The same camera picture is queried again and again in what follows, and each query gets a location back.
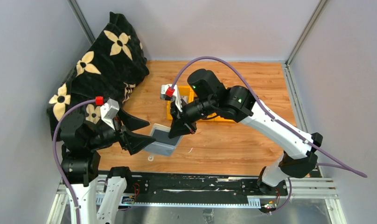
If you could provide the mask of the black card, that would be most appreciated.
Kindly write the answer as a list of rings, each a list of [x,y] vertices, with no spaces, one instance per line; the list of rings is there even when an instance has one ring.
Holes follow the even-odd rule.
[[[161,130],[161,129],[154,129],[152,133],[152,136],[156,138],[157,142],[168,144],[168,145],[173,145],[173,146],[178,145],[182,138],[181,136],[169,138],[168,135],[169,135],[168,131]]]

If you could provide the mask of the beige leather card holder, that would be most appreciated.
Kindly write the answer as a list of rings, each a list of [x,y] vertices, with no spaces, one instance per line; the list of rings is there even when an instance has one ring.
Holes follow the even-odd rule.
[[[170,157],[181,142],[182,136],[169,138],[170,127],[160,124],[154,124],[150,135],[156,139],[155,142],[144,148],[144,151],[150,153],[148,161],[152,162],[157,155]]]

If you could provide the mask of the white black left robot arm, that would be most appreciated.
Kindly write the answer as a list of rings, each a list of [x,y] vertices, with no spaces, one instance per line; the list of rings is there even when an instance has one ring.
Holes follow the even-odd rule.
[[[112,167],[106,178],[105,194],[101,205],[96,204],[99,163],[98,150],[118,142],[122,149],[134,155],[155,138],[137,134],[135,130],[150,123],[119,110],[111,120],[114,127],[99,121],[87,121],[84,114],[71,112],[61,122],[60,138],[64,183],[69,195],[70,215],[73,224],[113,224],[126,189],[133,188],[129,167]]]

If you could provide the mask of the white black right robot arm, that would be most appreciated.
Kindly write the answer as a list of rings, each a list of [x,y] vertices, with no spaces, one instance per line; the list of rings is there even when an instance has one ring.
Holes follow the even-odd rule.
[[[239,85],[226,88],[210,70],[196,70],[187,82],[197,98],[186,103],[172,97],[169,138],[194,134],[196,122],[212,114],[259,131],[283,149],[283,154],[260,172],[255,189],[262,194],[270,193],[288,177],[305,177],[317,165],[316,149],[311,144],[319,147],[321,134],[303,133],[256,99],[249,89]]]

